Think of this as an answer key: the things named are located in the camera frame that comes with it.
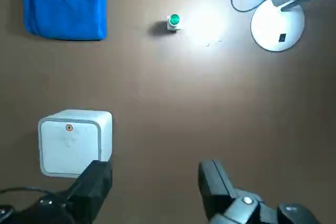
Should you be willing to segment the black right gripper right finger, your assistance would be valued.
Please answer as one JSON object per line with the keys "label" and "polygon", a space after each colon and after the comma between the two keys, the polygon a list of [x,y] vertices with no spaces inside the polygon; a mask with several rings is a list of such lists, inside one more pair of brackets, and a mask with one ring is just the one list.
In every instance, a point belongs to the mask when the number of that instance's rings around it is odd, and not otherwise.
{"label": "black right gripper right finger", "polygon": [[319,223],[300,204],[279,204],[276,209],[256,194],[235,188],[219,161],[198,165],[198,187],[208,223]]}

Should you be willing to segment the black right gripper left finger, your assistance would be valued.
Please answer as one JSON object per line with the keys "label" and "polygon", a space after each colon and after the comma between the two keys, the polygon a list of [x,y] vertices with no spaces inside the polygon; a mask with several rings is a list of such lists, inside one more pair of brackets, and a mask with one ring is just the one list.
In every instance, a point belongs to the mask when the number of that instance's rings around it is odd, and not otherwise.
{"label": "black right gripper left finger", "polygon": [[1,223],[93,223],[111,188],[111,163],[92,161],[64,191],[53,193],[35,187],[2,189],[1,194],[33,191],[44,195],[21,211],[12,205],[1,205]]}

